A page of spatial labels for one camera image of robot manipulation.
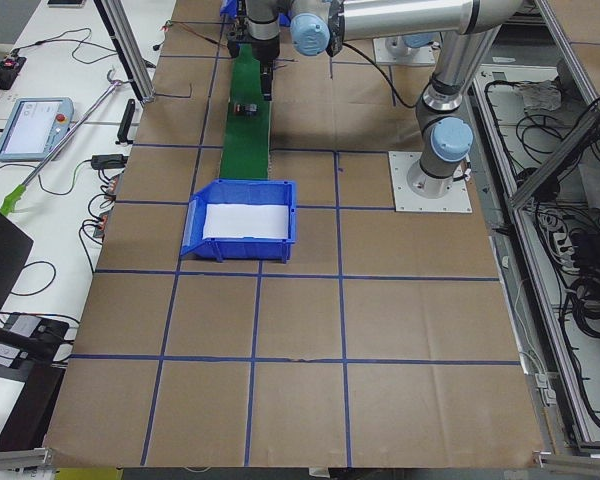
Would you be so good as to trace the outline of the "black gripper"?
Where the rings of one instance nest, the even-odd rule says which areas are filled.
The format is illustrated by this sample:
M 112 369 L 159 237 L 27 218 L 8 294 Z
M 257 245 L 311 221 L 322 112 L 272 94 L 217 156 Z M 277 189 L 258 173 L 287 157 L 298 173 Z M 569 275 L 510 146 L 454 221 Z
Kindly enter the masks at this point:
M 273 61 L 279 56 L 279 9 L 276 0 L 246 0 L 247 31 L 254 57 L 260 61 L 260 86 L 264 101 L 272 100 Z

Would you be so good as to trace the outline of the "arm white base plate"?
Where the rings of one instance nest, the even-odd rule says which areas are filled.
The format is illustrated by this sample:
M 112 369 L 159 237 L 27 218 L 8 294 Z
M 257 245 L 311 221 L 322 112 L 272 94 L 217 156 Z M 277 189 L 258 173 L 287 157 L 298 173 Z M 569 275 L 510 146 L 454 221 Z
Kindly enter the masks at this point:
M 375 61 L 384 66 L 433 66 L 434 47 L 440 39 L 438 32 L 374 38 Z
M 420 152 L 388 152 L 395 210 L 470 214 L 472 207 L 461 167 L 447 179 L 435 179 L 421 169 L 420 157 Z

